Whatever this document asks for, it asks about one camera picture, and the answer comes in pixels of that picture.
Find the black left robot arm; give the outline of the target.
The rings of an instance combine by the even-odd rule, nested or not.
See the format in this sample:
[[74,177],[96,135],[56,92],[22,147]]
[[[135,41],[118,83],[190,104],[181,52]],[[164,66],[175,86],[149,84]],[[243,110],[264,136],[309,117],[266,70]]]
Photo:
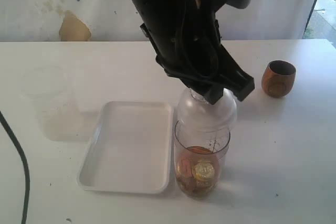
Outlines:
[[85,40],[131,40],[146,36],[157,63],[170,77],[216,103],[230,90],[244,100],[254,79],[221,43],[216,12],[224,5],[246,8],[250,0],[1,0],[1,41],[62,37],[58,27],[76,14]]

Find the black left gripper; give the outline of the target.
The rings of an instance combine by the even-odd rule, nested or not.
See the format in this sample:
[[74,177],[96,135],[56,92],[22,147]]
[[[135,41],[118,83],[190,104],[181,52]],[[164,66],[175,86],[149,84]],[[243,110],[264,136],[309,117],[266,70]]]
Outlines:
[[215,104],[224,89],[244,101],[255,89],[247,74],[221,43],[216,12],[227,0],[139,0],[143,32],[156,61],[170,77]]

